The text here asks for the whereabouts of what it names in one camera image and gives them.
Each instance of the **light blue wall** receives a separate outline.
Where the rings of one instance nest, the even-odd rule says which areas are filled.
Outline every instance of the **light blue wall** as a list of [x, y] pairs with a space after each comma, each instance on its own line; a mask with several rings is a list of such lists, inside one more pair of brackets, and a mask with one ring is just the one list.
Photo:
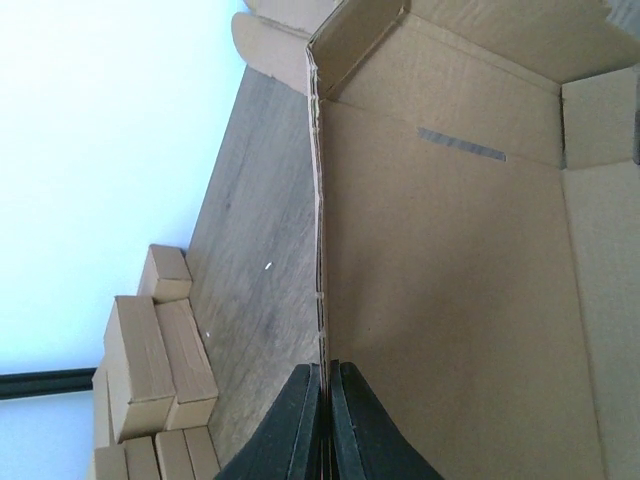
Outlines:
[[0, 480], [79, 480], [93, 440], [91, 392], [0, 403]]
[[187, 247], [244, 65], [236, 0], [0, 2], [0, 374], [95, 366]]

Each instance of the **black bar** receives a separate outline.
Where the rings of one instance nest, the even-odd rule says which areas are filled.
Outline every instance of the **black bar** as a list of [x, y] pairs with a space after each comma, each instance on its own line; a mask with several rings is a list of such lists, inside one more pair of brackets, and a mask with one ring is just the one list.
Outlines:
[[95, 368], [0, 375], [0, 400], [91, 390]]

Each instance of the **gray tape strip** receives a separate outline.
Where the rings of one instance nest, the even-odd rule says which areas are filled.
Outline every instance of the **gray tape strip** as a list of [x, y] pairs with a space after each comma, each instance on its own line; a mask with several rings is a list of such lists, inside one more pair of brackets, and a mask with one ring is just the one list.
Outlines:
[[444, 133], [434, 132], [426, 128], [418, 128], [418, 136], [423, 140], [429, 142], [438, 143], [440, 145], [446, 145], [447, 147], [454, 147], [465, 152], [474, 153], [483, 157], [493, 158], [494, 160], [500, 160], [501, 162], [507, 161], [507, 156], [504, 152], [494, 150], [493, 148], [483, 147], [477, 143], [467, 142], [466, 140], [460, 140], [459, 138], [450, 137]]

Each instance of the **floor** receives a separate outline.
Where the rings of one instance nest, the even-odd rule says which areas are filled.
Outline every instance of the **floor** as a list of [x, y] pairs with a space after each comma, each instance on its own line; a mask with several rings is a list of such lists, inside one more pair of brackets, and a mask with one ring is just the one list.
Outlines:
[[220, 464], [242, 448], [293, 367], [318, 362], [307, 101], [245, 71], [187, 263], [218, 382]]

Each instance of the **open cardboard box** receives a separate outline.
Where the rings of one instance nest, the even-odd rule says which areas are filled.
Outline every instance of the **open cardboard box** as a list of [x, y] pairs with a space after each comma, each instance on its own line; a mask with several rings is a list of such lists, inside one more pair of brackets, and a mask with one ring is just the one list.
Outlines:
[[561, 86], [640, 60], [607, 13], [348, 0], [309, 42], [325, 372], [355, 362], [445, 478], [640, 472], [633, 70], [622, 137], [620, 91], [565, 87], [599, 150], [563, 149]]

